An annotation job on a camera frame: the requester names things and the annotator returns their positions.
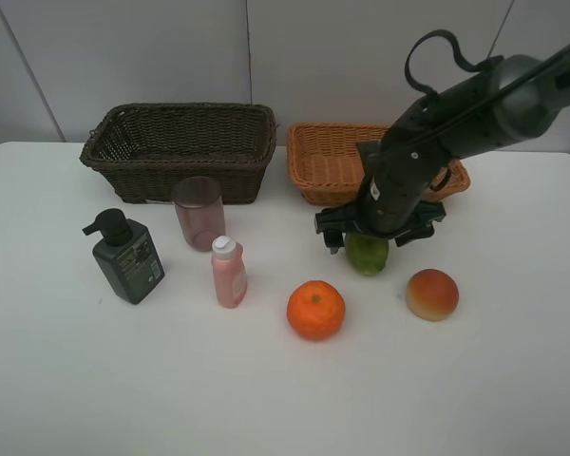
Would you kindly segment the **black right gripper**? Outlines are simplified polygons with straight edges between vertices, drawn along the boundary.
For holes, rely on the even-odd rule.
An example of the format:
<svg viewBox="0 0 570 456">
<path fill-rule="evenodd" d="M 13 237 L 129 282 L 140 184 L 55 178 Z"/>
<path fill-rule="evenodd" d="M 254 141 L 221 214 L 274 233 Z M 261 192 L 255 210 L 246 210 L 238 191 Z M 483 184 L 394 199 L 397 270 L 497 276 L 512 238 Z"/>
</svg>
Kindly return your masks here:
<svg viewBox="0 0 570 456">
<path fill-rule="evenodd" d="M 447 165 L 442 152 L 409 148 L 383 151 L 379 142 L 359 142 L 364 178 L 353 201 L 314 216 L 315 231 L 332 255 L 356 233 L 393 240 L 399 247 L 434 235 L 433 224 L 446 216 L 440 202 L 423 202 L 431 182 Z"/>
</svg>

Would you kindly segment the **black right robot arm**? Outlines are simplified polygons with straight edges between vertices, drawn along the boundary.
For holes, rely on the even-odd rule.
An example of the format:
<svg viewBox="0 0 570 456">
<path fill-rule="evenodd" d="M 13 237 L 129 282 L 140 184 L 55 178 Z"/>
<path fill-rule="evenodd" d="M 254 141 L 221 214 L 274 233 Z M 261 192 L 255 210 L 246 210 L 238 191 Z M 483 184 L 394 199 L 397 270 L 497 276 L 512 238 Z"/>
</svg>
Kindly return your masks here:
<svg viewBox="0 0 570 456">
<path fill-rule="evenodd" d="M 437 92 L 405 72 L 422 96 L 378 141 L 359 142 L 364 178 L 353 201 L 314 217 L 315 230 L 332 253 L 349 233 L 392 239 L 403 246 L 429 238 L 446 215 L 440 202 L 424 202 L 440 171 L 454 160 L 533 140 L 570 106 L 570 45 L 541 61 L 526 55 L 488 57 L 471 64 L 456 36 L 436 29 L 455 64 L 471 78 Z"/>
</svg>

